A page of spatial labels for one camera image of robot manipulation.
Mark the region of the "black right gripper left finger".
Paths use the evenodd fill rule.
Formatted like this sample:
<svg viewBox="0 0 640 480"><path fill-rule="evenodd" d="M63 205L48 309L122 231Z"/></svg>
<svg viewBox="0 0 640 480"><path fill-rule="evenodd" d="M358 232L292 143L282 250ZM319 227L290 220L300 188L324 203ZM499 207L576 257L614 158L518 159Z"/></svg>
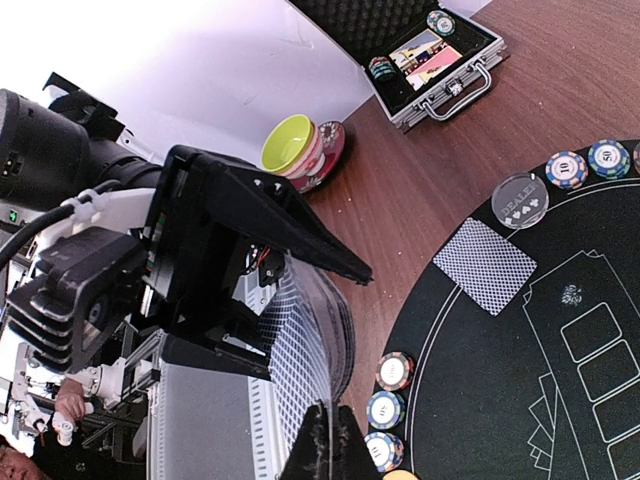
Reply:
<svg viewBox="0 0 640 480"><path fill-rule="evenodd" d="M328 480L331 470L330 420L324 404L310 406L291 449L281 480Z"/></svg>

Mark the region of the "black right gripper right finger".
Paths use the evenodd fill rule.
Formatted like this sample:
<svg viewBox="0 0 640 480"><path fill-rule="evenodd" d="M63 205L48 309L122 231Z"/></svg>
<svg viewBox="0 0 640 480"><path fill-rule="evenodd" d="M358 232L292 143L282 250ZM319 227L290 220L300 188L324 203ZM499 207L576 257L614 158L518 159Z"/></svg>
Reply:
<svg viewBox="0 0 640 480"><path fill-rule="evenodd" d="M338 406L332 425L332 478L339 480L375 480L381 474L366 446L353 410Z"/></svg>

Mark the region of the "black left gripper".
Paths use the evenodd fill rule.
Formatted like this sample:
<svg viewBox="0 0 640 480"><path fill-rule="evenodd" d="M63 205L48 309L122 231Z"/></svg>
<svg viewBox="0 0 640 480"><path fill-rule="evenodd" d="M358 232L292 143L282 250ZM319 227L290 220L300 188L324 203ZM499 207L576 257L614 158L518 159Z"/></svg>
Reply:
<svg viewBox="0 0 640 480"><path fill-rule="evenodd" d="M29 241L34 273L8 296L6 327L57 373L87 367L130 321L170 334L170 364L271 379L238 280L287 252L359 285L372 268L284 177L174 146L163 164L119 145L116 115L70 92L43 107L1 93L1 200L35 212L1 249Z"/></svg>

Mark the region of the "10 chips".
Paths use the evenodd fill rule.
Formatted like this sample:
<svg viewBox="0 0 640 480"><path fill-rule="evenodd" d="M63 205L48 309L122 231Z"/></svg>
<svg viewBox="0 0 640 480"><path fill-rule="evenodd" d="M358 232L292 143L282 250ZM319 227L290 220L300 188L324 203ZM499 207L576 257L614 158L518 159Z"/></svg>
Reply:
<svg viewBox="0 0 640 480"><path fill-rule="evenodd" d="M547 180L562 190L581 187L588 177L586 160L573 151L557 152L546 163Z"/></svg>
<svg viewBox="0 0 640 480"><path fill-rule="evenodd" d="M404 443L396 435L375 431L364 437L369 454L380 473L398 468L404 460Z"/></svg>

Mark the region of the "50 chips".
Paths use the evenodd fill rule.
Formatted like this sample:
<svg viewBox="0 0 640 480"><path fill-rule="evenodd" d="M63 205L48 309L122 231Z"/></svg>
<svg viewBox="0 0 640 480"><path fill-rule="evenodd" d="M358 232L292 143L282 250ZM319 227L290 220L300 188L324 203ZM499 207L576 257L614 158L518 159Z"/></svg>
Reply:
<svg viewBox="0 0 640 480"><path fill-rule="evenodd" d="M590 147L588 162L596 175L605 179L620 179L629 172L631 157L621 143L604 139Z"/></svg>
<svg viewBox="0 0 640 480"><path fill-rule="evenodd" d="M405 413L404 399L395 392L385 390L374 393L366 407L369 424L378 430L395 428L403 421Z"/></svg>

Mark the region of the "grey card deck box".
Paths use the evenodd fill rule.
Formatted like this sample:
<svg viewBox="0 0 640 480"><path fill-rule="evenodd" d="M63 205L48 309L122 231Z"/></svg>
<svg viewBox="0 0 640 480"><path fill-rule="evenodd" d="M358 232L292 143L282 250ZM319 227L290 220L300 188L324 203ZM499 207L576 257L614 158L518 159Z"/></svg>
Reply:
<svg viewBox="0 0 640 480"><path fill-rule="evenodd" d="M285 257L276 293L259 315L280 428L292 450L309 407L341 402L355 365L350 307L325 271Z"/></svg>

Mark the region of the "100 chips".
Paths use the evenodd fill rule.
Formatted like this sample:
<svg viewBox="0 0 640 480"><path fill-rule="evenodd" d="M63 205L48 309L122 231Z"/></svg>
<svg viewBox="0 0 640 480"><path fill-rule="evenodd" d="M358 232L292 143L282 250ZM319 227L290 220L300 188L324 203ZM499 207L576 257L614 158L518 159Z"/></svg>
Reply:
<svg viewBox="0 0 640 480"><path fill-rule="evenodd" d="M408 354L401 351L389 352L379 359L375 379L383 390L403 390L410 385L414 368L414 361Z"/></svg>
<svg viewBox="0 0 640 480"><path fill-rule="evenodd" d="M638 174L640 174L640 142L638 142L633 149L633 162L634 168Z"/></svg>

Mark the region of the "cards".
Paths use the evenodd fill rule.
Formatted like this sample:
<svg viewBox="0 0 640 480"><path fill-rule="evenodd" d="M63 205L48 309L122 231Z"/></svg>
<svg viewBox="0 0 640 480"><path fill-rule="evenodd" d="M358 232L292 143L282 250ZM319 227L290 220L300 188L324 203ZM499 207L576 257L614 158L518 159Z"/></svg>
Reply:
<svg viewBox="0 0 640 480"><path fill-rule="evenodd" d="M502 312L537 268L535 260L473 218L462 223L433 263L493 316Z"/></svg>

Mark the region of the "orange big blind button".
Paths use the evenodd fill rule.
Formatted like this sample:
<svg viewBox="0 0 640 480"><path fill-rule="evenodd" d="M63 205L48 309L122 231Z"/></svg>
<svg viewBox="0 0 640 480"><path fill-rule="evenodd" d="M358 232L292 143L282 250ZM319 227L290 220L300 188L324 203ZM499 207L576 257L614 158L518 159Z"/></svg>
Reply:
<svg viewBox="0 0 640 480"><path fill-rule="evenodd" d="M382 480L419 480L414 473L404 469L395 469L386 473Z"/></svg>

